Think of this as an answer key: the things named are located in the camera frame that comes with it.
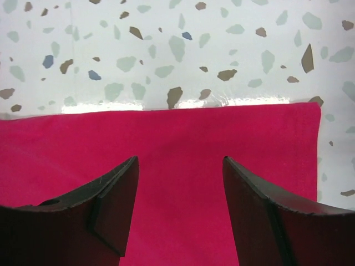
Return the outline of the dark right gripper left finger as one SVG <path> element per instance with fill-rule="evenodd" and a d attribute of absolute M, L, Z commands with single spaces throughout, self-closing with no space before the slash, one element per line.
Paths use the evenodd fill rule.
<path fill-rule="evenodd" d="M 1 207 L 2 265 L 118 265 L 125 256 L 139 180 L 131 157 L 38 206 Z"/>

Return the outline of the magenta t shirt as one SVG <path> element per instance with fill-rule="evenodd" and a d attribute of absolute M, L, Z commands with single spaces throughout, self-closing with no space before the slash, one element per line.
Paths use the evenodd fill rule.
<path fill-rule="evenodd" d="M 317 198 L 315 104 L 107 111 L 1 121 L 1 204 L 39 204 L 139 159 L 121 265 L 237 265 L 222 161 Z"/>

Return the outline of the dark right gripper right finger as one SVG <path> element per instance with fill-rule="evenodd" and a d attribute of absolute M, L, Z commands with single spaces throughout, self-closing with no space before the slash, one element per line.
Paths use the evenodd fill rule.
<path fill-rule="evenodd" d="M 354 211 L 291 193 L 230 157 L 222 166 L 239 265 L 353 265 Z"/>

